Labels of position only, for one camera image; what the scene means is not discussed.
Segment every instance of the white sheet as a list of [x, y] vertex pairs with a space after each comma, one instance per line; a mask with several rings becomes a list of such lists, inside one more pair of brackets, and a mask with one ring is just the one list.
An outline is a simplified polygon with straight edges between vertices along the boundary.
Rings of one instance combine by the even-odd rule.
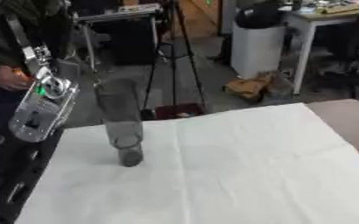
[[303, 104], [144, 129], [135, 168], [68, 130], [18, 224], [359, 224], [359, 154]]

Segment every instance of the green light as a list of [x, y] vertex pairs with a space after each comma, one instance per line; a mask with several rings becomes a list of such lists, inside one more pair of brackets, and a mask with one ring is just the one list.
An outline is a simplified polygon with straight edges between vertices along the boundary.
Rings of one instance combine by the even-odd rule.
[[36, 87], [35, 92], [37, 94], [39, 94], [39, 95], [44, 95], [45, 94], [45, 89], [43, 87]]

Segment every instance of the white trash can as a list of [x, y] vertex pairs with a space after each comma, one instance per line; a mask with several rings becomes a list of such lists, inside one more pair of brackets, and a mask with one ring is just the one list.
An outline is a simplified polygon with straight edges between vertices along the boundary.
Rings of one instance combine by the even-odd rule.
[[231, 66], [241, 79], [277, 70], [282, 53], [285, 27], [244, 29], [233, 24]]

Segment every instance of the clear plastic cup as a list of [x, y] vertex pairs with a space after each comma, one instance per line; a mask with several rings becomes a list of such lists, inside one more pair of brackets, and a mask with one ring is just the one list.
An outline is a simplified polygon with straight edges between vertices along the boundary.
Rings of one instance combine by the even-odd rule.
[[118, 149], [122, 165], [138, 165], [144, 156], [137, 83], [128, 79], [104, 82], [95, 86], [95, 94], [109, 142]]

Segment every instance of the tripod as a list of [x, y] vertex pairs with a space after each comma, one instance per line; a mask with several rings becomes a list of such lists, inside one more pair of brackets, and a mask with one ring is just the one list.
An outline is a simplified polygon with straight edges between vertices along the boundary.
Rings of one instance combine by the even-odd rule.
[[[187, 57], [189, 58], [193, 73], [194, 73], [194, 80], [196, 82], [196, 86], [201, 98], [201, 106], [202, 109], [205, 111], [206, 110], [206, 103], [205, 103], [205, 98], [204, 98], [204, 93], [202, 90], [202, 85], [200, 82], [200, 78], [199, 75], [197, 73], [197, 69], [196, 69], [196, 65], [194, 62], [194, 53], [192, 51], [192, 47], [190, 45], [190, 41], [189, 38], [187, 36], [187, 28], [185, 27], [185, 17], [183, 14], [182, 9], [180, 8], [180, 4], [178, 3], [178, 0], [168, 0], [166, 3], [164, 3], [163, 5], [164, 8], [164, 13], [165, 13], [165, 17], [167, 18], [167, 22], [169, 25], [169, 29], [170, 29], [170, 40], [171, 40], [171, 44], [169, 44], [170, 46], [170, 55], [168, 57], [168, 59], [171, 62], [171, 69], [172, 69], [172, 106], [173, 106], [173, 110], [174, 110], [174, 114], [176, 113], [176, 107], [177, 107], [177, 59], [179, 57], [177, 57], [176, 55], [176, 39], [175, 39], [175, 18], [177, 16], [178, 20], [179, 20], [179, 25], [180, 25], [180, 29], [183, 35], [183, 38], [185, 40], [185, 44], [186, 44], [186, 48], [187, 48]], [[144, 106], [143, 109], [146, 108], [147, 106], [147, 102], [149, 100], [150, 97], [150, 93], [151, 93], [151, 87], [152, 87], [152, 82], [153, 82], [153, 78], [154, 78], [154, 74], [155, 74], [155, 69], [156, 69], [156, 64], [158, 61], [158, 57], [159, 57], [159, 50], [160, 47], [163, 44], [163, 33], [160, 33], [158, 35], [158, 43], [155, 49], [155, 53], [154, 53], [154, 59], [151, 63], [151, 72], [150, 72], [150, 77], [148, 80], [148, 84], [147, 84], [147, 89], [145, 91], [145, 99], [144, 99]]]

